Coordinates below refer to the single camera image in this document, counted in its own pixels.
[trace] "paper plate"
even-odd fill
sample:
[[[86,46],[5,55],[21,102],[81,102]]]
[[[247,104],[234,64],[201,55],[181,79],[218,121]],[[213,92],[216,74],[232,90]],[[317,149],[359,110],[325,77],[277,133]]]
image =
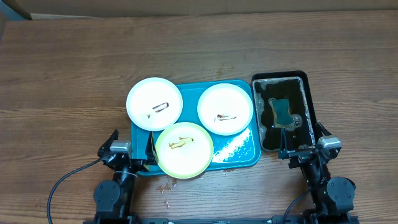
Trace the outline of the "paper plate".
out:
[[[131,88],[126,109],[138,127],[160,131],[180,117],[182,96],[172,82],[164,78],[146,78]]]
[[[200,96],[198,116],[212,133],[232,135],[241,132],[250,123],[253,103],[240,87],[221,83],[208,88]]]
[[[201,174],[213,158],[213,141],[201,126],[181,122],[164,130],[156,141],[159,167],[169,176],[187,179]]]

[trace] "black cable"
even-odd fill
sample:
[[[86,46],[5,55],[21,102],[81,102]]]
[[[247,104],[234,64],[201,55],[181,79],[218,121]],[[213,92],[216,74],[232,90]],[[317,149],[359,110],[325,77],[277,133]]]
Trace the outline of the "black cable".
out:
[[[292,209],[292,207],[294,206],[294,204],[296,204],[299,200],[303,199],[310,191],[306,191],[304,193],[302,193],[300,196],[298,196],[286,209],[285,215],[284,215],[284,219],[282,220],[282,224],[285,224],[286,221],[286,217],[287,214],[289,214],[290,209]]]
[[[54,185],[54,187],[52,188],[51,193],[50,193],[50,196],[49,196],[49,200],[47,201],[47,219],[49,220],[49,224],[52,224],[51,214],[50,214],[51,198],[52,198],[52,195],[53,195],[54,192],[55,192],[55,189],[58,187],[58,185],[59,185],[63,180],[65,180],[67,177],[71,176],[72,174],[76,174],[77,172],[79,172],[79,171],[81,171],[81,170],[83,170],[83,169],[86,169],[87,167],[91,167],[92,165],[96,164],[96,163],[99,162],[99,161],[101,161],[101,158],[99,158],[99,159],[95,160],[94,162],[92,162],[92,163],[90,163],[90,164],[87,164],[87,165],[85,165],[85,166],[83,166],[83,167],[81,167],[81,168],[79,168],[79,169],[75,169],[74,171],[70,172],[70,173],[67,174],[67,175],[64,175],[60,180],[57,181],[57,183],[56,183],[56,184]]]
[[[322,161],[321,161],[321,156],[319,155],[320,152],[318,152],[318,162],[319,162],[319,184],[322,183],[323,179],[323,172],[322,172]]]
[[[321,132],[322,132],[324,135],[326,135],[326,136],[331,135],[331,133],[330,133],[328,130],[326,130],[325,127],[323,127],[323,125],[321,124],[321,122],[317,122],[315,126],[318,127],[318,128],[320,128],[320,129],[321,129]]]

